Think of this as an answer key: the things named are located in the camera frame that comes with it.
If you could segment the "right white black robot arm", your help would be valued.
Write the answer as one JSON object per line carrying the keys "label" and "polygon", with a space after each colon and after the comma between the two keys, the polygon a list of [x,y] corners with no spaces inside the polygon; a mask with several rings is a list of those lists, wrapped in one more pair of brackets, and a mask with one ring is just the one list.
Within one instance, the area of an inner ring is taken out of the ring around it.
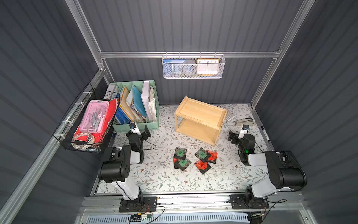
{"label": "right white black robot arm", "polygon": [[262,166],[268,177],[251,184],[245,190],[243,201],[262,201],[280,191],[300,191],[307,185],[307,176],[291,151],[263,151],[255,153],[255,137],[229,132],[227,140],[238,146],[238,155],[245,166]]}

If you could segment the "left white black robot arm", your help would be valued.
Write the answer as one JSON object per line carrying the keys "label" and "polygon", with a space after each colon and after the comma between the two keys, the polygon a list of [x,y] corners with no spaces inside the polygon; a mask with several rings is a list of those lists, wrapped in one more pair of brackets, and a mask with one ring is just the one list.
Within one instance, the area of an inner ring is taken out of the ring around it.
{"label": "left white black robot arm", "polygon": [[147,126],[144,127],[144,131],[140,131],[136,123],[131,123],[126,136],[129,145],[105,149],[98,168],[98,178],[119,190],[126,202],[143,204],[143,193],[129,174],[131,165],[143,163],[143,142],[151,134]]}

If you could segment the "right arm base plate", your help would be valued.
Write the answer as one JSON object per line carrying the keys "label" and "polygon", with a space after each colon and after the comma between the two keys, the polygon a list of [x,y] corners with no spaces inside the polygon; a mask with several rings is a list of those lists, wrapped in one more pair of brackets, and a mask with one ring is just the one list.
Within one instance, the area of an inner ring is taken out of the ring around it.
{"label": "right arm base plate", "polygon": [[269,208],[268,202],[263,198],[255,198],[253,196],[245,196],[243,194],[230,195],[228,202],[234,210]]}

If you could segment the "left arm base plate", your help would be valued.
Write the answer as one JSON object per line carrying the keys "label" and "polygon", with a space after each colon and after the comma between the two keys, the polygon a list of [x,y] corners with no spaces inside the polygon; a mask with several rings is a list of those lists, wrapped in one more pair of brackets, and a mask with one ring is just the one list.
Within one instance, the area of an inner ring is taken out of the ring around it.
{"label": "left arm base plate", "polygon": [[154,212],[157,209],[157,200],[157,197],[140,197],[134,200],[124,200],[122,198],[118,212]]}

